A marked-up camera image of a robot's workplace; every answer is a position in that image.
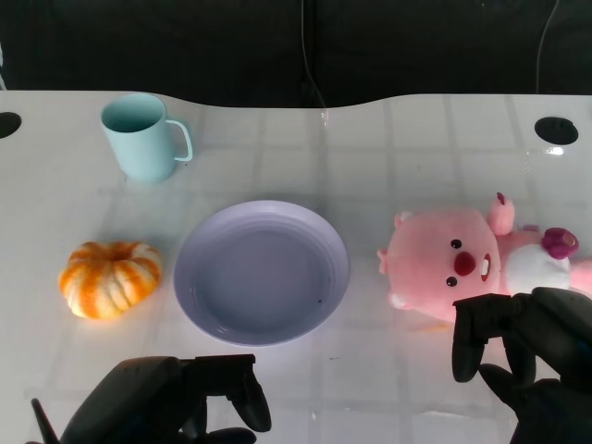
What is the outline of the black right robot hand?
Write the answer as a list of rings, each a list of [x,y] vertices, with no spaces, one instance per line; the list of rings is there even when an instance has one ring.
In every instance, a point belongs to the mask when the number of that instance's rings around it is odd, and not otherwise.
[[[480,375],[517,417],[513,443],[591,440],[591,301],[552,288],[455,302],[452,374]]]

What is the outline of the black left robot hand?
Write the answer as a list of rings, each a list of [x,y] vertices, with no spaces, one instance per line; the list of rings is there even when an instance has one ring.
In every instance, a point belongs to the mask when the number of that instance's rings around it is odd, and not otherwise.
[[[116,365],[74,413],[63,443],[254,443],[272,427],[251,354],[156,356]],[[242,427],[210,431],[207,400],[229,401]]]

